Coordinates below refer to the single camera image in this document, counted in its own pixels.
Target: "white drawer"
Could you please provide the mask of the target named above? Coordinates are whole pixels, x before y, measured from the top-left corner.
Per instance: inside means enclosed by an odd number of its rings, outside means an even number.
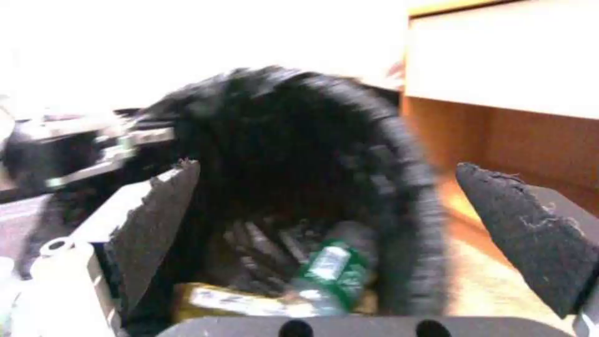
[[[406,95],[599,119],[599,1],[532,0],[414,19]]]

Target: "white wall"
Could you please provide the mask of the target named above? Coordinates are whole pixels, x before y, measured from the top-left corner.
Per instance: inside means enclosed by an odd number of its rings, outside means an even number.
[[[245,65],[384,77],[405,13],[397,0],[0,0],[0,93],[118,108]]]

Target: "black foam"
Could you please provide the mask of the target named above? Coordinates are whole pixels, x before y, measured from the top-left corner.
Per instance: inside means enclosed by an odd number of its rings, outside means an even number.
[[[548,211],[516,176],[458,165],[456,177],[492,240],[560,317],[576,312],[597,277],[599,249],[577,219]]]
[[[175,241],[198,182],[199,164],[182,161],[169,173],[164,181],[158,177],[150,181],[152,188],[143,204],[128,214],[104,246],[125,317],[145,295]]]

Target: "plastic bottle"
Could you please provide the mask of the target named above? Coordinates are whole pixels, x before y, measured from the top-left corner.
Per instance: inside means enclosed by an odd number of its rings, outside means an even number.
[[[339,222],[300,269],[285,296],[292,317],[346,315],[358,304],[377,264],[373,228]]]

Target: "hole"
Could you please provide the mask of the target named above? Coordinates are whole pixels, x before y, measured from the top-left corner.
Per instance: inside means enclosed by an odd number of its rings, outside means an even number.
[[[53,251],[53,250],[56,250],[64,245],[65,245],[64,241],[57,241],[57,242],[51,244],[50,246],[48,246],[48,249]]]
[[[302,320],[291,320],[283,324],[279,337],[314,337],[312,327]]]
[[[417,337],[451,337],[451,333],[447,330],[443,324],[433,321],[425,320],[418,323],[416,326]]]

